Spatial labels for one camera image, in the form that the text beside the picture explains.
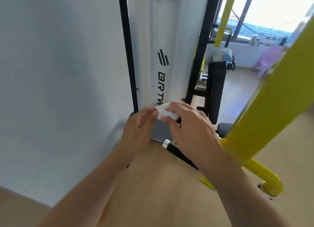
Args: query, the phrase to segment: hand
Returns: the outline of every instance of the hand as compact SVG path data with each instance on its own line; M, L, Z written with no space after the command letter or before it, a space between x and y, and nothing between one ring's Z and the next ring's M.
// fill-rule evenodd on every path
M146 107L129 117L116 150L129 160L143 152L148 145L157 116L156 107Z
M219 169L226 155L229 155L222 151L216 131L208 117L202 111L185 103L172 102L166 110L178 114L182 119L179 127L170 117L161 117L161 120L169 124L174 141L181 152L200 170L208 167L212 171Z

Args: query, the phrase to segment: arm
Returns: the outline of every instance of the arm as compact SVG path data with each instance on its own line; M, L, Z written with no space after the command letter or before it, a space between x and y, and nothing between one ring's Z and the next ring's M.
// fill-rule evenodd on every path
M213 126L203 112L175 102L166 110L181 117L181 127L169 117L162 117L162 120L169 124L182 153L216 188L233 227L290 226L270 200L250 182L238 162L222 150Z
M63 197L36 227L92 227L126 166L148 145L156 108L131 116L120 143L108 157Z

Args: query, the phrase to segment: sky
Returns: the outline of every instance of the sky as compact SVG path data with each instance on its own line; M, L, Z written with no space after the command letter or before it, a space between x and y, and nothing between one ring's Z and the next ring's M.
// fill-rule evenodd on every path
M245 2L246 0L234 1L232 9L239 17ZM293 32L313 3L314 0L252 0L244 22ZM219 17L222 16L225 4L226 0L223 0Z

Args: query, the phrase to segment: white wipe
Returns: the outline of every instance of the white wipe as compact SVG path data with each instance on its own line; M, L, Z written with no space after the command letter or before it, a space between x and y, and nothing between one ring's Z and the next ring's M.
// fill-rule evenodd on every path
M160 117L162 117L162 116L169 116L170 118L172 118L176 121L179 118L179 116L177 114L165 110L169 106L170 106L170 103L165 103L165 104L162 104L162 105L159 105L156 107L158 110L157 119L160 119Z

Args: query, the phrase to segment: forearm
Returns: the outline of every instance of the forearm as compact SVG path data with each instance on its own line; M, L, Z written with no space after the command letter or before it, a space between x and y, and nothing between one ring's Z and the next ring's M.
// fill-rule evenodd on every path
M216 188L232 226L289 226L240 165L230 156L223 159L218 174L204 170L204 175Z
M87 177L78 183L41 220L37 227L92 227L131 160L114 151Z

